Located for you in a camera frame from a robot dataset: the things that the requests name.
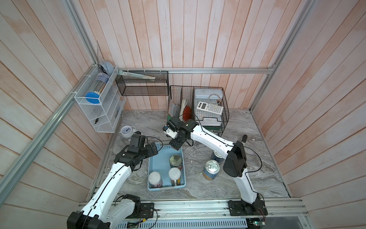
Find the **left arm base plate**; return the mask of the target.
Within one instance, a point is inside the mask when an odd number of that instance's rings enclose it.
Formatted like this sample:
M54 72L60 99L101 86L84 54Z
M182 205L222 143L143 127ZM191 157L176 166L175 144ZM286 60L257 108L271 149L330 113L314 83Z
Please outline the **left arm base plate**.
M138 210L134 210L134 212L125 219L150 219L154 217L154 203L142 203L138 206Z

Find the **white lid red label can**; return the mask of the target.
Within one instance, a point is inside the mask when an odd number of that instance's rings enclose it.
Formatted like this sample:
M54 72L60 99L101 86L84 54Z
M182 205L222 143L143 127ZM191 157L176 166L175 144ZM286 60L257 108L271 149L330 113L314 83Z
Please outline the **white lid red label can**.
M153 171L148 176L149 186L152 189L161 188L163 186L163 181L160 173Z

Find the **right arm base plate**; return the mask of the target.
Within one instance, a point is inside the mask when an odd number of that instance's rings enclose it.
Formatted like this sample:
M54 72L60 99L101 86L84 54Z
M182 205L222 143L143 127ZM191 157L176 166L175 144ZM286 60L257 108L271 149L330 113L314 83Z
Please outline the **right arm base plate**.
M268 211L265 207L264 201L255 201L254 204L246 203L245 201L227 202L228 209L231 216L267 216Z

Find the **blue yellow pull tab can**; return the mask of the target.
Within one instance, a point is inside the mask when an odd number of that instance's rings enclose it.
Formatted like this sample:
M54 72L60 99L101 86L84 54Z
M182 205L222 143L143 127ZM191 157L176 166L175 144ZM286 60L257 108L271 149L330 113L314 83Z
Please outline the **blue yellow pull tab can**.
M217 161L215 160L209 160L206 162L204 170L203 170L203 176L207 180L213 180L219 173L220 166Z

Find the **dark blue pull tab can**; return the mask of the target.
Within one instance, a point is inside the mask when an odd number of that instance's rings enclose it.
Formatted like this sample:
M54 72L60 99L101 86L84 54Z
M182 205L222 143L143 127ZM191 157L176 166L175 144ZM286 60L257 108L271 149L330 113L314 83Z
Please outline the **dark blue pull tab can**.
M216 161L218 164L222 164L225 161L225 159L215 151L212 152L210 159Z

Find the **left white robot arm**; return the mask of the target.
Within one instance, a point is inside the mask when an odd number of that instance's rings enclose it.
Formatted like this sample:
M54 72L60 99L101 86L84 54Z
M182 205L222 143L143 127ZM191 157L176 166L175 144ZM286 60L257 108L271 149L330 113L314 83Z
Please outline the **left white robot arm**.
M158 154L156 144L145 141L141 132L132 135L130 144L115 157L109 175L92 199L81 211L72 212L67 219L68 229L114 229L129 216L141 217L141 199L135 195L124 195L120 204L112 207L124 182L144 159Z

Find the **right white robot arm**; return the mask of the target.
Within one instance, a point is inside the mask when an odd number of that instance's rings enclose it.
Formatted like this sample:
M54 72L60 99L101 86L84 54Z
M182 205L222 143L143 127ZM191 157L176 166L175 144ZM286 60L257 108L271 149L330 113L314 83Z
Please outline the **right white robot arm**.
M261 198L254 191L249 178L245 144L241 141L228 141L210 131L206 130L200 123L189 119L182 121L178 116L172 117L163 127L163 132L172 138L170 146L179 150L188 140L197 141L216 153L225 161L223 165L224 172L231 176L236 182L243 204L257 207Z

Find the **white lid yellow label can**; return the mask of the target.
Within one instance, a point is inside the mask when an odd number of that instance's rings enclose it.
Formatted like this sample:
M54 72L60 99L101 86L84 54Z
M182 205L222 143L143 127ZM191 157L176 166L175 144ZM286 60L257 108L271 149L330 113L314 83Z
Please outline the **white lid yellow label can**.
M169 179L171 181L172 186L180 186L181 185L181 170L179 168L171 168L169 170Z

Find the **light blue plastic basket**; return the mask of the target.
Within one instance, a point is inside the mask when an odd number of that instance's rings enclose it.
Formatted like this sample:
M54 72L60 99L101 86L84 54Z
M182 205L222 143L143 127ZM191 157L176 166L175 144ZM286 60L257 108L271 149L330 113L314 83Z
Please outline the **light blue plastic basket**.
M179 155L182 158L181 184L179 186L173 186L168 176L168 172L171 169L169 159L173 155ZM182 148L179 150L175 150L169 144L167 145L164 144L163 148L158 152L158 155L149 158L148 174L152 172L158 172L161 175L163 186L160 188L153 188L150 182L148 181L147 189L149 191L162 191L162 190L185 188L186 176L185 176L184 154Z

